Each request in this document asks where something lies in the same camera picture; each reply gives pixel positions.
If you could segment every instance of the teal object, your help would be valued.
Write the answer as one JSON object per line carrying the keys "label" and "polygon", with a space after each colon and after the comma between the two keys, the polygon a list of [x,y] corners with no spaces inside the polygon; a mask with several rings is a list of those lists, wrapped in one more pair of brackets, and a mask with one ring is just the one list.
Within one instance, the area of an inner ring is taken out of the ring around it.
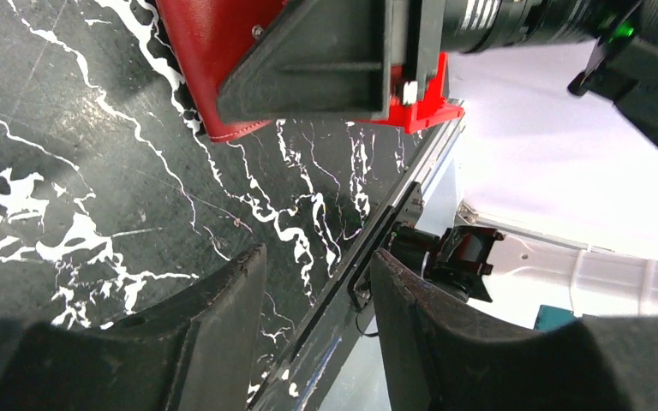
{"label": "teal object", "polygon": [[535,318],[534,330],[541,332],[553,331],[576,319],[574,313],[563,308],[541,306]]}

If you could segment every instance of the red leather object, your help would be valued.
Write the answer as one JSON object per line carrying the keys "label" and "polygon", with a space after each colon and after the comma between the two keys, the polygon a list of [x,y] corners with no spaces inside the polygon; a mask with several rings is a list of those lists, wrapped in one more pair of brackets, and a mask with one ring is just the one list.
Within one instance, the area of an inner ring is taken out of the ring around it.
{"label": "red leather object", "polygon": [[284,0],[158,0],[170,45],[211,141],[237,139],[265,125],[225,124],[216,110],[223,80],[254,45],[253,27],[267,27]]}
{"label": "red leather object", "polygon": [[[392,78],[402,81],[402,68],[393,68]],[[463,116],[463,107],[449,104],[443,95],[447,77],[447,53],[440,53],[438,74],[429,82],[425,97],[413,105],[404,106],[399,98],[393,97],[390,103],[390,117],[375,121],[376,124],[402,127],[407,134],[416,133],[442,122],[449,122]]]}

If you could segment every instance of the light blue floor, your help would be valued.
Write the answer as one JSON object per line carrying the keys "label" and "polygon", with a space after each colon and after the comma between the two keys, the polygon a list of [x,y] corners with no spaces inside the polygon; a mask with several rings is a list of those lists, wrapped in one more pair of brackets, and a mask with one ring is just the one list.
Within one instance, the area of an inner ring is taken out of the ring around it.
{"label": "light blue floor", "polygon": [[[425,205],[417,228],[437,235],[452,226],[458,204],[454,167],[450,164]],[[374,321],[368,332],[376,331]],[[361,337],[320,411],[390,411],[379,338]]]}

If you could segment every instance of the marble countertop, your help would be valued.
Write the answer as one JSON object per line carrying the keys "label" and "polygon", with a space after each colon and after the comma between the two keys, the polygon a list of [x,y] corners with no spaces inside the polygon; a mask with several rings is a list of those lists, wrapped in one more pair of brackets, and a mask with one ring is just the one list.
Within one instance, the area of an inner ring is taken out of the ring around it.
{"label": "marble countertop", "polygon": [[422,136],[213,145],[161,28],[146,0],[0,0],[0,316],[107,327],[263,242],[257,388]]}

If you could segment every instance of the black cable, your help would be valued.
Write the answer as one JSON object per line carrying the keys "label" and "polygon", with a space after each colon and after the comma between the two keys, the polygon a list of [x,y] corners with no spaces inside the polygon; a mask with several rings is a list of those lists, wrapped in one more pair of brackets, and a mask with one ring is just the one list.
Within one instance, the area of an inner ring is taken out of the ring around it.
{"label": "black cable", "polygon": [[362,337],[375,338],[375,337],[380,336],[379,331],[366,333],[366,332],[362,331],[362,327],[359,326],[359,316],[362,314],[362,312],[364,312],[364,309],[369,306],[369,302],[371,300],[372,300],[371,298],[369,300],[367,300],[367,304],[365,304],[364,307],[362,307],[362,309],[359,310],[359,313],[356,314],[356,316],[354,317],[354,325],[356,325],[356,330],[359,331],[359,335],[361,335]]}

